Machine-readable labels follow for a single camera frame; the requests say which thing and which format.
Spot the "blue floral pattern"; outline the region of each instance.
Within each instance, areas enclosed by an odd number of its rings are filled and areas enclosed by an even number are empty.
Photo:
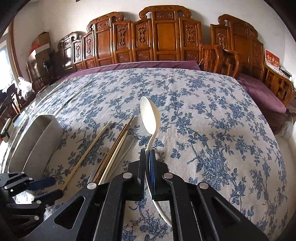
[[[59,188],[96,134],[108,121],[112,124],[82,162],[64,197],[46,215],[87,184],[100,148],[111,147],[124,123],[139,114],[141,96],[150,98],[160,110],[160,132],[153,143],[157,160],[190,183],[208,182],[269,239],[275,239],[294,210],[288,206],[289,182],[274,135],[235,79],[195,70],[150,68],[90,74],[68,79],[47,95],[17,134],[21,136],[45,113],[54,113],[64,128],[44,172],[55,178],[56,185],[41,193]],[[128,134],[136,138],[136,144],[113,176],[138,160],[150,138],[140,116]],[[9,147],[12,151],[2,168],[7,168],[15,148]],[[28,199],[27,195],[17,201]],[[162,205],[169,214],[169,204]],[[171,236],[172,229],[157,213],[147,189],[144,200],[127,203],[122,240],[171,240]]]

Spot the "chopstick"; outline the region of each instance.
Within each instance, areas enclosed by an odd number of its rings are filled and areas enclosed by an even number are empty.
[[[109,151],[109,153],[106,155],[106,157],[104,158],[104,160],[102,161],[102,164],[100,166],[100,168],[98,169],[93,182],[98,183],[99,178],[102,176],[105,168],[107,167],[111,157],[113,156],[115,149],[117,148],[119,142],[121,141],[123,135],[125,134],[125,132],[128,130],[131,122],[133,121],[134,116],[131,117],[131,119],[129,120],[129,122],[127,124],[124,125],[124,127],[122,128],[121,132],[119,133],[119,136],[117,137],[117,139],[115,140],[113,146],[111,147],[111,150]]]
[[[111,124],[111,121],[109,121],[107,123],[107,125],[104,126],[104,128],[100,131],[99,134],[97,134],[96,138],[94,139],[94,141],[90,144],[90,146],[87,148],[87,150],[85,151],[85,153],[83,154],[83,156],[79,159],[78,163],[76,164],[76,166],[73,168],[73,170],[71,171],[71,173],[67,176],[67,179],[65,180],[63,186],[61,187],[61,190],[63,191],[65,189],[65,187],[67,186],[67,184],[69,183],[69,181],[71,180],[72,176],[74,175],[74,173],[76,172],[76,170],[78,169],[78,167],[80,166],[80,164],[82,163],[82,161],[84,160],[84,158],[87,156],[87,154],[90,152],[90,150],[92,149],[92,147],[94,146],[94,144],[97,142],[97,140],[99,139],[99,137],[104,133],[104,131],[107,129],[107,127]]]
[[[112,155],[112,157],[111,157],[111,159],[110,159],[110,161],[109,161],[109,163],[108,163],[108,165],[107,165],[107,167],[106,167],[106,169],[105,169],[105,171],[104,171],[104,173],[103,173],[103,175],[102,175],[102,177],[101,177],[101,179],[100,179],[100,181],[98,183],[98,185],[101,185],[106,181],[106,177],[107,177],[107,175],[108,175],[108,173],[110,171],[110,168],[111,168],[111,166],[112,166],[112,164],[113,164],[113,162],[114,162],[114,160],[115,160],[115,158],[116,158],[116,156],[117,156],[117,154],[118,154],[118,152],[119,152],[119,150],[120,150],[120,148],[121,148],[127,134],[128,134],[128,131],[126,131],[124,133],[123,137],[121,138],[121,140],[120,140],[118,146],[116,147],[116,149],[115,149],[115,151],[114,151],[114,153],[113,153],[113,155]]]

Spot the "spoon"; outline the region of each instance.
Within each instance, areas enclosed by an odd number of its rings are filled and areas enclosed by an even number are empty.
[[[160,113],[156,105],[149,100],[147,97],[142,96],[140,99],[140,112],[141,112],[141,118],[144,124],[145,129],[148,131],[149,134],[152,136],[150,137],[150,140],[148,142],[147,148],[146,148],[146,158],[148,158],[151,146],[155,140],[155,137],[159,131],[160,127]],[[150,197],[152,198],[150,186],[148,185],[148,190]],[[164,211],[161,209],[158,202],[152,200],[154,206],[156,207],[157,211],[159,212],[160,216],[163,218],[163,220],[172,227],[171,220],[167,217],[167,215],[164,213]]]

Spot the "purple cushion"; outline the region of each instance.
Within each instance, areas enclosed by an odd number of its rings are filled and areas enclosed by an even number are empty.
[[[259,109],[286,113],[284,104],[258,79],[240,74],[237,80],[251,96]]]
[[[119,69],[138,69],[138,68],[170,68],[170,69],[193,69],[200,70],[196,61],[145,61],[145,62],[134,62],[134,63],[121,63],[112,64],[101,67],[96,67],[92,69],[81,70],[58,79],[58,81],[64,79],[70,79],[78,76],[83,76],[87,74],[95,74],[99,72],[105,72],[110,70]]]

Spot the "metal screw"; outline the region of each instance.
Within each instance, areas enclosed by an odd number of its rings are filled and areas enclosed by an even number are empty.
[[[96,183],[89,183],[89,184],[87,184],[87,189],[92,190],[92,189],[95,189],[95,188],[96,188]]]
[[[133,174],[130,172],[125,172],[122,174],[122,177],[125,179],[130,179],[130,178],[132,178],[132,176],[133,176]]]
[[[171,179],[171,178],[173,178],[173,174],[171,174],[170,172],[167,172],[167,173],[165,173],[164,175],[164,178],[166,178],[166,179]]]
[[[202,183],[199,184],[199,187],[200,187],[201,189],[208,189],[209,184],[202,182]]]

